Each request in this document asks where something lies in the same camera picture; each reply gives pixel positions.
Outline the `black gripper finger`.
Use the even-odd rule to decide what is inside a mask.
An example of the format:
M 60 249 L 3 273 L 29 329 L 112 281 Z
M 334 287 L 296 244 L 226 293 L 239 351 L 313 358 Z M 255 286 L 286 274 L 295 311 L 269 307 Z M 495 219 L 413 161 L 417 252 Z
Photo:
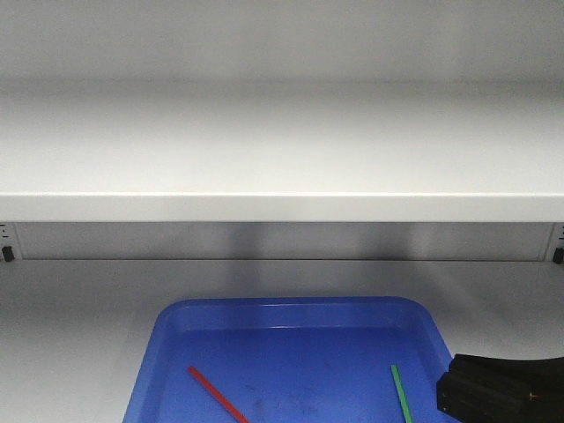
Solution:
M 512 397 L 548 399 L 563 395 L 563 358 L 507 360 L 456 354 L 449 373 Z
M 459 422 L 562 422 L 563 393 L 519 381 L 490 382 L 455 372 L 436 383 L 437 409 Z

